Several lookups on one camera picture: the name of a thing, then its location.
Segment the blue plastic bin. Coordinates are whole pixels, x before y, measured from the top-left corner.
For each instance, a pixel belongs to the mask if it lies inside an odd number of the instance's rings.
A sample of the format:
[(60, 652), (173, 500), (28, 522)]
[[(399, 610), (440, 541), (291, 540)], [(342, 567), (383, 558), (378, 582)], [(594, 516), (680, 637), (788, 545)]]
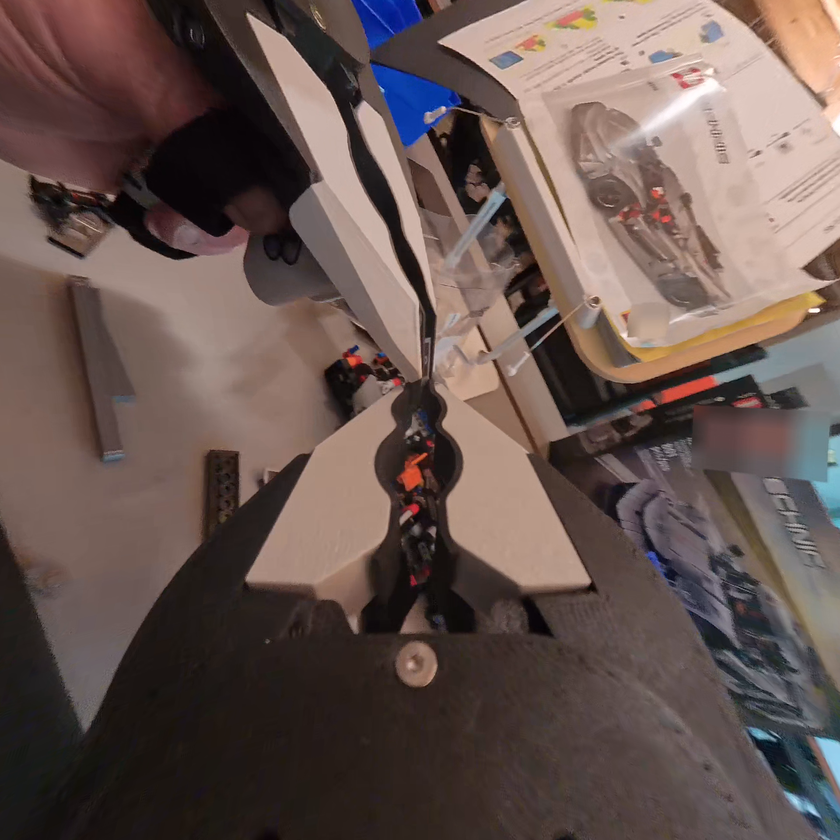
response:
[[(371, 51), (424, 20), (415, 1), (353, 1)], [(404, 147), (409, 147), (460, 105), (458, 94), (404, 71), (371, 64)]]

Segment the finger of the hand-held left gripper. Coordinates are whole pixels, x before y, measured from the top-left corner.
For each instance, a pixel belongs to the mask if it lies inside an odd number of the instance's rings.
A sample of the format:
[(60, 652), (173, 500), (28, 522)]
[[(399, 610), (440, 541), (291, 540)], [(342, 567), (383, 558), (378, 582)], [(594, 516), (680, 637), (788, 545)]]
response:
[(353, 163), (353, 109), (368, 102), (349, 68), (333, 62), (319, 74), (289, 38), (253, 13), (246, 20), (313, 160), (292, 226), (374, 341), (407, 379), (421, 380), (421, 312)]
[(353, 108), (353, 164), (381, 216), (402, 274), (413, 290), (422, 322), (434, 322), (436, 304), (418, 208), (404, 172), (402, 149), (389, 124), (369, 103)]

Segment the dark lego box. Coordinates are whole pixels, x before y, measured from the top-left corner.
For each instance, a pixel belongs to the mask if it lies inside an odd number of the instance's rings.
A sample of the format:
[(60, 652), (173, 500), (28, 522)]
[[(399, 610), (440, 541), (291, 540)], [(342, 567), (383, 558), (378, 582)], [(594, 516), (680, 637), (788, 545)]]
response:
[(549, 462), (658, 568), (747, 719), (838, 739), (838, 528), (809, 481), (694, 467), (696, 406), (782, 404), (744, 376), (554, 441)]

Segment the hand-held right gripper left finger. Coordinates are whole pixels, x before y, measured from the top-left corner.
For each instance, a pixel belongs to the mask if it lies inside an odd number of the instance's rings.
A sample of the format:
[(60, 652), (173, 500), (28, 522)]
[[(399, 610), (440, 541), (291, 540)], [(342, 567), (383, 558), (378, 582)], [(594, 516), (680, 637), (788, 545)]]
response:
[(252, 587), (335, 601), (359, 616), (373, 598), (370, 560), (382, 544), (391, 502), (375, 455), (396, 430), (385, 395), (312, 451), (246, 576)]

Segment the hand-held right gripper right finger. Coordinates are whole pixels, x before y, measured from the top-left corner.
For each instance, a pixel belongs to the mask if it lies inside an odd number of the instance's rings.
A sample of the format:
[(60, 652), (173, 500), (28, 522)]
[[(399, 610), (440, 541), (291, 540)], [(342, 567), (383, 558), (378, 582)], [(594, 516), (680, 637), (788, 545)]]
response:
[(448, 389), (442, 428), (460, 456), (445, 499), (453, 590), (498, 602), (587, 589), (592, 579), (525, 448)]

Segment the white instruction booklet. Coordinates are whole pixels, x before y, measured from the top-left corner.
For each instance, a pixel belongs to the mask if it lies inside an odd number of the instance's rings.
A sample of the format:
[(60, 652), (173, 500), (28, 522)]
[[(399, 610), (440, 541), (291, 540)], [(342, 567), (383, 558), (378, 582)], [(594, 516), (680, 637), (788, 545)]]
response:
[(771, 102), (769, 71), (742, 98), (700, 60), (532, 98), (584, 292), (628, 345), (684, 343), (827, 286), (807, 266), (838, 240), (838, 134), (781, 75)]

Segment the white wooden book stand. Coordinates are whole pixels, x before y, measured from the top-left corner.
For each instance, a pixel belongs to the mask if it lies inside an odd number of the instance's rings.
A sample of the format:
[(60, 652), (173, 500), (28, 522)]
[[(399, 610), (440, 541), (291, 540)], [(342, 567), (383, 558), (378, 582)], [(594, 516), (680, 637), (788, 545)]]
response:
[(499, 121), (464, 108), (453, 109), (452, 113), (478, 120), (483, 144), (506, 186), (551, 300), (564, 318), (562, 328), (581, 362), (603, 380), (623, 385), (663, 380), (752, 344), (770, 347), (838, 318), (838, 311), (808, 314), (812, 305), (800, 298), (772, 306), (724, 335), (706, 336), (700, 343), (682, 343), (654, 359), (619, 364), (625, 349), (606, 317), (598, 316), (591, 327), (582, 324), (587, 292), (581, 285), (581, 261), (526, 130), (515, 118)]

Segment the partly built lego car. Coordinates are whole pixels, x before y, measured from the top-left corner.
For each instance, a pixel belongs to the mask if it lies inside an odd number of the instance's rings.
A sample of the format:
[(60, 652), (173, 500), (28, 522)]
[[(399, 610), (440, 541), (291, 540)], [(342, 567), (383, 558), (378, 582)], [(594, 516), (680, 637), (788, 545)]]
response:
[(415, 606), (432, 632), (457, 624), (457, 607), (446, 593), (450, 559), (444, 496), (455, 470), (455, 450), (441, 430), (443, 401), (431, 386), (409, 385), (382, 352), (370, 361), (357, 345), (325, 371), (324, 379), (343, 419), (349, 421), (386, 396), (396, 396), (395, 430), (374, 454), (390, 510), (385, 538), (370, 559), (373, 596), (362, 610), (365, 632), (398, 632)]

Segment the person's left hand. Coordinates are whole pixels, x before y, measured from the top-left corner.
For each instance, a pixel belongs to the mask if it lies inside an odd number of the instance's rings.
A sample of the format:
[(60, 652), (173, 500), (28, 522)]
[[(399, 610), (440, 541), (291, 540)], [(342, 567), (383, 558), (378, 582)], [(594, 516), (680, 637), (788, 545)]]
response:
[(1, 30), (3, 162), (116, 196), (114, 223), (171, 259), (289, 227), (259, 138), (146, 2), (2, 2)]

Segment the long grey lego beam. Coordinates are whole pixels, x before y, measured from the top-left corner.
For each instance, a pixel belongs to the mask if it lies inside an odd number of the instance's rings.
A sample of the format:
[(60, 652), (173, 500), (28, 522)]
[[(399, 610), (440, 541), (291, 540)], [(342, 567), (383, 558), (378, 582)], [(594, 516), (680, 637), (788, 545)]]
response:
[(125, 456), (117, 405), (131, 403), (135, 391), (109, 329), (101, 291), (89, 279), (70, 276), (66, 283), (85, 372), (100, 461)]

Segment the clear bag of black parts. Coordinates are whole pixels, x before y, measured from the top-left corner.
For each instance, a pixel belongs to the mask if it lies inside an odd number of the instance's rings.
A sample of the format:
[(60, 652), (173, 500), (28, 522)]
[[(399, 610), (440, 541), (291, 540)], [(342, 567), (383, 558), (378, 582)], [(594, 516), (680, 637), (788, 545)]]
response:
[(28, 194), (47, 228), (47, 241), (79, 258), (87, 258), (112, 229), (109, 194), (28, 175)]

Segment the black lego plate with holes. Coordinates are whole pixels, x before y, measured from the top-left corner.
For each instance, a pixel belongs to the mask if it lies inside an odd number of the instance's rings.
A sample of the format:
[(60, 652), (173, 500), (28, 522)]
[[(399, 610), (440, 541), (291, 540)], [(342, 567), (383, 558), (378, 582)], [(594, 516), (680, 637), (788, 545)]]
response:
[(239, 452), (210, 449), (204, 461), (203, 541), (231, 519), (239, 507)]

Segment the printed paper sheet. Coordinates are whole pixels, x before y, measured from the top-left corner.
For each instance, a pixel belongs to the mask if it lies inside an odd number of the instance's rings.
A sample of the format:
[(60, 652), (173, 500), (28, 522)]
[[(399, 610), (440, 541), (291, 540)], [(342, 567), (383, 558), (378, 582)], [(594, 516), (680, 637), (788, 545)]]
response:
[(521, 2), (437, 43), (515, 98), (700, 56), (727, 92), (788, 256), (804, 267), (838, 242), (837, 133), (785, 63), (714, 2)]

